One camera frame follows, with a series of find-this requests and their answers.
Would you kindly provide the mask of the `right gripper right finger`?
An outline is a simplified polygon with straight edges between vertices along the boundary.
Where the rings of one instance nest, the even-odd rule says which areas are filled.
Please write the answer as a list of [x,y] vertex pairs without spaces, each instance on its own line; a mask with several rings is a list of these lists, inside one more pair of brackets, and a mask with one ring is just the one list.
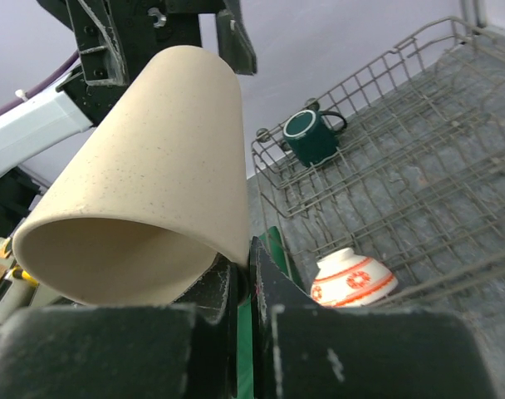
[[325,308],[249,255],[257,398],[494,398],[466,323],[427,308]]

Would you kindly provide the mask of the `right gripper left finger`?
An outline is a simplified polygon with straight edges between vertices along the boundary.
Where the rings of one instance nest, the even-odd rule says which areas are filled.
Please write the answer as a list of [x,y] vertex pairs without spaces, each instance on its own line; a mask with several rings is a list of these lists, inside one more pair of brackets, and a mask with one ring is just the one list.
[[28,308],[0,328],[0,398],[230,398],[238,269],[223,256],[169,305]]

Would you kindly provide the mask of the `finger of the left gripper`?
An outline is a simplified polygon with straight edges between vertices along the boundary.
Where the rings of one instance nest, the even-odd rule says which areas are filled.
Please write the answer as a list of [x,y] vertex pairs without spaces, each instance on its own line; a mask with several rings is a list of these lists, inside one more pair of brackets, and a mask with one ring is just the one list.
[[257,74],[257,56],[243,21],[241,3],[223,0],[216,13],[216,30],[219,56],[238,75]]
[[86,83],[127,86],[129,72],[111,1],[74,0],[66,5]]

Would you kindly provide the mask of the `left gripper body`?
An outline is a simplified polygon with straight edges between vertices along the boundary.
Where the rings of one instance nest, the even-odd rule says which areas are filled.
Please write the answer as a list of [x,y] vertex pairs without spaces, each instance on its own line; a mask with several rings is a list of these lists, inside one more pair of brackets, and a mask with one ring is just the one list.
[[[39,4],[72,31],[66,2]],[[111,5],[130,82],[127,86],[89,86],[80,64],[59,87],[94,125],[101,123],[155,54],[173,46],[201,46],[199,15],[216,14],[223,7],[222,1],[111,1]]]

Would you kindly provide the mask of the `beige cup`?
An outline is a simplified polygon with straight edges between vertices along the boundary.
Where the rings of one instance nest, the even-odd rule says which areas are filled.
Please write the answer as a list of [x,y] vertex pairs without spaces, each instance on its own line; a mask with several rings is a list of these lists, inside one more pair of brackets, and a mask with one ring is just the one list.
[[223,256],[248,263],[243,110],[200,47],[156,54],[17,229],[17,262],[78,303],[174,301]]

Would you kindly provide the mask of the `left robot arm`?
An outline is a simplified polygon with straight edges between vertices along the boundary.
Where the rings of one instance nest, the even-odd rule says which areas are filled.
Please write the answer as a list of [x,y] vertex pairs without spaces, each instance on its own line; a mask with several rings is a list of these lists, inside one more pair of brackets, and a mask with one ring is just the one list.
[[0,110],[0,239],[30,212],[40,189],[21,164],[98,126],[158,52],[202,43],[199,18],[215,18],[218,53],[239,75],[257,57],[238,1],[44,1],[75,35],[75,53],[43,83]]

